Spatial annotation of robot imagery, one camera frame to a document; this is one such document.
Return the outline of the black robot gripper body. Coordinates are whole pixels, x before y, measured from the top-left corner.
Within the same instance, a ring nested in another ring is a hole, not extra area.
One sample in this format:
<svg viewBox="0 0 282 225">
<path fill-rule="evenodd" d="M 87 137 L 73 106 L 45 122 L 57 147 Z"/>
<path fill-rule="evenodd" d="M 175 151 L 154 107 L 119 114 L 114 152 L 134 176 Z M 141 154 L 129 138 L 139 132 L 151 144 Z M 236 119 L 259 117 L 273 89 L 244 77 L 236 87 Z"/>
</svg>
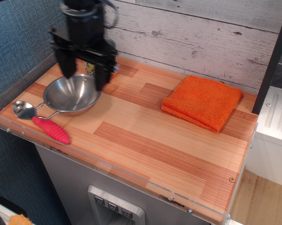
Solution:
<svg viewBox="0 0 282 225">
<path fill-rule="evenodd" d="M 104 10 L 61 9 L 67 22 L 65 28 L 51 28 L 53 49 L 69 50 L 85 62 L 110 62 L 115 65 L 116 48 L 104 40 Z"/>
</svg>

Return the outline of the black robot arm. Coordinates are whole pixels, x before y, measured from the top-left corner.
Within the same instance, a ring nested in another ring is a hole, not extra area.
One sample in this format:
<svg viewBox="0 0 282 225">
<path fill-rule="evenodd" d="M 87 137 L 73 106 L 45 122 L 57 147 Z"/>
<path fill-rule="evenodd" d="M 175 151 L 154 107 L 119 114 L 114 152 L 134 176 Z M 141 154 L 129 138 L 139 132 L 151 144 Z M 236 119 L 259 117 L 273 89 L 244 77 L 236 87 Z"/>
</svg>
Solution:
<svg viewBox="0 0 282 225">
<path fill-rule="evenodd" d="M 52 48 L 62 74 L 70 78 L 76 71 L 76 59 L 95 67 L 97 91 L 109 83 L 116 65 L 117 50 L 104 38 L 104 30 L 118 22 L 118 9 L 108 0 L 65 0 L 60 9 L 67 27 L 50 28 Z"/>
</svg>

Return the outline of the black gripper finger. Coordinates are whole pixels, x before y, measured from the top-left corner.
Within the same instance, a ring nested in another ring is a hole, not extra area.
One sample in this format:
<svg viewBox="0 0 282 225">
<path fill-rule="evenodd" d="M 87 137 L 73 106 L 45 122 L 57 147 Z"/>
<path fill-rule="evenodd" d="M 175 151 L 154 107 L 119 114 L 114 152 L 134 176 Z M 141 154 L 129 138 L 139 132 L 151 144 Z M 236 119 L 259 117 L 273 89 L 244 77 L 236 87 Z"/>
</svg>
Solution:
<svg viewBox="0 0 282 225">
<path fill-rule="evenodd" d="M 110 82 L 112 73 L 113 65 L 110 62 L 95 63 L 95 81 L 97 91 L 102 91 L 103 87 Z"/>
<path fill-rule="evenodd" d="M 62 74 L 68 79 L 76 72 L 75 57 L 69 50 L 55 49 L 55 56 Z"/>
</svg>

